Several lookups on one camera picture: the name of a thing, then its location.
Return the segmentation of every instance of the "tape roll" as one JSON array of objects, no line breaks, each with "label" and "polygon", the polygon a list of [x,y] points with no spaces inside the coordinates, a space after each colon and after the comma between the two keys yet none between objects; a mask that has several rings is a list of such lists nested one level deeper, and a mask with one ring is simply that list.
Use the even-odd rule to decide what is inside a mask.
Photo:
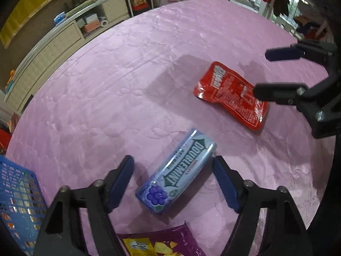
[{"label": "tape roll", "polygon": [[101,27],[105,27],[106,25],[108,25],[108,20],[105,20],[105,19],[101,20],[100,25]]}]

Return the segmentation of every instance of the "red pouch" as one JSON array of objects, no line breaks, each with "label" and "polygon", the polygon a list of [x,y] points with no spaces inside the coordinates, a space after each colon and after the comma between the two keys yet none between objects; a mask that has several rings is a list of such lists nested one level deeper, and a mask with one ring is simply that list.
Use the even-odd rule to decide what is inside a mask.
[{"label": "red pouch", "polygon": [[213,62],[194,88],[194,95],[221,104],[240,123],[259,130],[264,122],[267,102],[256,99],[253,85],[220,62]]}]

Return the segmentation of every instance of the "pink quilted mattress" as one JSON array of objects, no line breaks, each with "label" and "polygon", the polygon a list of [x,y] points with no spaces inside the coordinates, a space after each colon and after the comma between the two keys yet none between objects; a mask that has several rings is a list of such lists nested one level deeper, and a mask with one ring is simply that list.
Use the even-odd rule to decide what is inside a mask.
[{"label": "pink quilted mattress", "polygon": [[[208,168],[162,216],[151,214],[134,196],[177,140],[196,127],[216,141],[217,153],[243,178],[265,188],[286,186],[308,226],[323,196],[335,139],[313,139],[294,107],[275,104],[263,130],[255,133],[192,94],[212,61],[252,84],[313,86],[327,76],[323,67],[303,59],[270,63],[264,57],[267,48],[295,41],[225,0],[185,1],[131,18],[55,71],[23,114],[7,157],[36,173],[50,204],[61,186],[86,187],[130,154],[136,169],[120,207],[110,214],[116,232],[154,231],[186,221],[207,256],[217,256],[237,214]],[[89,253],[97,255],[86,215],[82,218]],[[261,231],[260,226],[253,255]]]}]

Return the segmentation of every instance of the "metal bolt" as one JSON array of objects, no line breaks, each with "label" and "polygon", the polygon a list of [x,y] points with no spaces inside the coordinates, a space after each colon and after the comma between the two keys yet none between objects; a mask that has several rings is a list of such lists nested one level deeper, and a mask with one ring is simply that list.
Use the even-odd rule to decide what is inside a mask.
[{"label": "metal bolt", "polygon": [[60,189],[59,189],[59,191],[60,192],[66,192],[66,191],[68,191],[70,188],[69,188],[69,186],[62,186]]},{"label": "metal bolt", "polygon": [[323,111],[319,111],[315,115],[315,118],[316,118],[317,121],[322,121],[322,120],[325,119],[325,117],[326,117],[326,115],[324,114]]},{"label": "metal bolt", "polygon": [[101,185],[104,184],[104,181],[103,180],[96,180],[95,182],[93,182],[93,185],[95,187],[100,187]]},{"label": "metal bolt", "polygon": [[279,186],[279,187],[278,187],[278,190],[279,190],[280,192],[282,192],[282,193],[287,193],[287,192],[288,192],[288,189],[287,189],[286,187],[284,187],[284,186]]},{"label": "metal bolt", "polygon": [[305,93],[306,92],[306,90],[304,89],[304,88],[298,88],[297,89],[297,91],[296,91],[296,93],[298,94],[298,95],[302,95],[303,93]]},{"label": "metal bolt", "polygon": [[253,187],[254,183],[251,180],[245,180],[244,185],[247,187]]}]

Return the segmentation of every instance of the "blue and white package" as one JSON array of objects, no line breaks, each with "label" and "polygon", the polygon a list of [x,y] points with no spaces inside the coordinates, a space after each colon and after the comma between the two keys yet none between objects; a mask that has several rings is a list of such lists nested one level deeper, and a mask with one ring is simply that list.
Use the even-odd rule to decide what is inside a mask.
[{"label": "blue and white package", "polygon": [[154,213],[162,214],[198,175],[216,148],[214,141],[192,128],[136,197]]}]

